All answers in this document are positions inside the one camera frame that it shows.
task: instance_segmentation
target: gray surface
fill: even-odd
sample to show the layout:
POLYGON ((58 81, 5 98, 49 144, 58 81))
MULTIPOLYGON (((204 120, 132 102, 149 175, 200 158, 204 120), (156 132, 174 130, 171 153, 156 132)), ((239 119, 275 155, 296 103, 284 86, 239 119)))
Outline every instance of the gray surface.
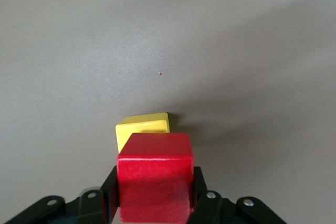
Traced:
POLYGON ((335 223, 335 17, 335 0, 0 0, 0 222, 100 185, 114 126, 166 111, 210 188, 335 223))

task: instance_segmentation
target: wooden block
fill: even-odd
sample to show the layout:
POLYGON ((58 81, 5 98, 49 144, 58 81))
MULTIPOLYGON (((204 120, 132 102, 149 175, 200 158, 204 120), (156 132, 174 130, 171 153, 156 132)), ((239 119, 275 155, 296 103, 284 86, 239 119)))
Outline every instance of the wooden block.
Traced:
POLYGON ((194 160, 185 133, 133 133, 117 161, 122 222, 186 223, 194 160))
POLYGON ((117 134, 118 151, 122 150, 132 133, 167 133, 169 122, 167 113, 129 116, 115 127, 117 134))

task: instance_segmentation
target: yellow cube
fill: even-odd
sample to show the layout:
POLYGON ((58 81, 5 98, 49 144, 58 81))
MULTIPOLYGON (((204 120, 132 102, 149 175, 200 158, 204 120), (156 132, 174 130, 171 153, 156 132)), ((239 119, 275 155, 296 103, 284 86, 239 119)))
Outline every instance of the yellow cube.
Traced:
POLYGON ((115 127, 118 151, 121 152, 132 133, 168 133, 168 114, 154 113, 147 115, 133 115, 125 118, 115 127))

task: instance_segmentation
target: screw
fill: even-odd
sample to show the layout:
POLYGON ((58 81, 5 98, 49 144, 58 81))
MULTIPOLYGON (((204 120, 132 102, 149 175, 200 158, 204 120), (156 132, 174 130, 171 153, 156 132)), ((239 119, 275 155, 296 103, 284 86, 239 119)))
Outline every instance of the screw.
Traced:
POLYGON ((208 193, 206 194, 206 196, 207 196, 209 199, 214 199, 214 198, 216 198, 216 195, 215 195, 212 191, 208 192, 208 193))
POLYGON ((90 193, 90 194, 88 195, 88 198, 89 198, 89 199, 91 199, 91 198, 95 198, 96 195, 97 195, 96 193, 90 193))
POLYGON ((252 206, 254 206, 253 201, 250 200, 250 199, 244 199, 243 203, 244 203, 244 205, 247 206, 247 207, 252 207, 252 206))
POLYGON ((47 202, 47 206, 52 206, 57 203, 57 200, 51 199, 50 201, 47 202))

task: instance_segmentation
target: red block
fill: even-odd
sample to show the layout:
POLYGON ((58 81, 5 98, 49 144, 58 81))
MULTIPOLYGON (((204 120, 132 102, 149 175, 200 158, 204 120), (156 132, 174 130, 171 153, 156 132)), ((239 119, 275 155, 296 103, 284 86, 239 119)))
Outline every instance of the red block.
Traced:
POLYGON ((133 133, 117 162, 122 222, 186 223, 194 158, 185 133, 133 133))

